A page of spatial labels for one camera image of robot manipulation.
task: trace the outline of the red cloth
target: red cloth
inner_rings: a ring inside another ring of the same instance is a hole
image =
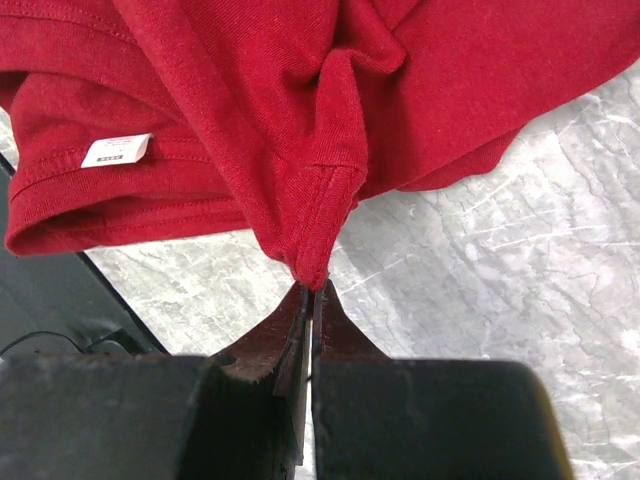
[[[317,288],[359,200],[490,171],[639,55],[638,0],[4,0],[6,243],[249,226]],[[94,140],[147,132],[139,163],[79,168]]]

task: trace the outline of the white tag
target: white tag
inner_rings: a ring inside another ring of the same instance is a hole
[[[89,147],[81,166],[88,168],[136,163],[147,151],[149,138],[151,138],[151,134],[145,133],[144,135],[96,140]]]

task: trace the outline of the clothing label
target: clothing label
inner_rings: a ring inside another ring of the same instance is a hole
[[[88,168],[136,163],[147,151],[149,138],[151,138],[151,134],[145,133],[144,135],[96,140],[89,147],[81,166]]]

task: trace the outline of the white marble floor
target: white marble floor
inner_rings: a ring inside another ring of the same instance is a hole
[[[491,174],[361,205],[331,262],[347,313],[394,356],[528,363],[576,476],[640,478],[639,160],[637,63],[534,121]],[[291,283],[247,231],[90,255],[175,353],[226,346]]]

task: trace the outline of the black cable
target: black cable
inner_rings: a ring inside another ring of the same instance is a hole
[[[71,340],[69,337],[67,337],[66,335],[63,335],[62,333],[57,333],[57,332],[50,332],[48,330],[37,330],[35,332],[31,332],[31,333],[27,333],[25,335],[22,335],[21,337],[16,338],[14,341],[12,341],[11,343],[9,343],[8,345],[6,345],[5,347],[3,347],[0,350],[0,357],[2,355],[4,355],[5,353],[7,353],[9,350],[11,350],[13,347],[15,347],[16,345],[18,345],[19,343],[24,342],[25,340],[28,340],[30,338],[33,337],[37,337],[39,335],[52,335],[54,337],[60,337],[60,338],[64,338],[65,340],[67,340],[68,342],[70,342],[74,347],[76,347],[76,350],[78,350],[81,353],[84,353],[83,350],[78,346],[78,344],[76,342],[74,342],[73,340]]]

